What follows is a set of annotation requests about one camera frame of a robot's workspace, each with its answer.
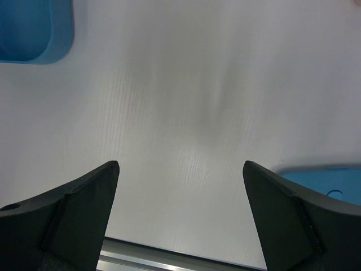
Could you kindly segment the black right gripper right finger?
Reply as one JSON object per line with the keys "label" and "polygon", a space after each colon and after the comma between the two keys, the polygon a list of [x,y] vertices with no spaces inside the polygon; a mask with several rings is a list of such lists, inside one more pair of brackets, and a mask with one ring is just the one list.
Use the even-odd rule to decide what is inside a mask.
{"label": "black right gripper right finger", "polygon": [[268,270],[359,270],[360,205],[253,162],[243,179]]}

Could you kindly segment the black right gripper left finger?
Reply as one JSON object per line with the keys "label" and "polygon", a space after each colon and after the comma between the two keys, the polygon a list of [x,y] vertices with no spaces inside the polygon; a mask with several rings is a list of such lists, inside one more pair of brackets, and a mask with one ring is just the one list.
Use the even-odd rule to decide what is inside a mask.
{"label": "black right gripper left finger", "polygon": [[1,208],[1,270],[95,270],[120,167],[82,177]]}

